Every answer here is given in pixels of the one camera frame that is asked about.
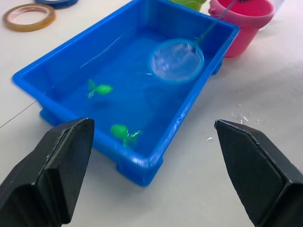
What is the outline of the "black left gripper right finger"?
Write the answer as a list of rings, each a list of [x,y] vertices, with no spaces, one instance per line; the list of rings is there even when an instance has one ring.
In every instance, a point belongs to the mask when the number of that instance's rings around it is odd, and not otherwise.
[[[217,131],[233,187],[256,227],[303,225],[303,174],[261,131],[218,119]]]

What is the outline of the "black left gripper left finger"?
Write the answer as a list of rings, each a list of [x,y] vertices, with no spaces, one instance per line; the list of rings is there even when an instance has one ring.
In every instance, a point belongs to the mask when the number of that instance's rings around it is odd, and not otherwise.
[[[60,227],[71,222],[92,150],[95,123],[81,118],[45,133],[0,186],[3,227]]]

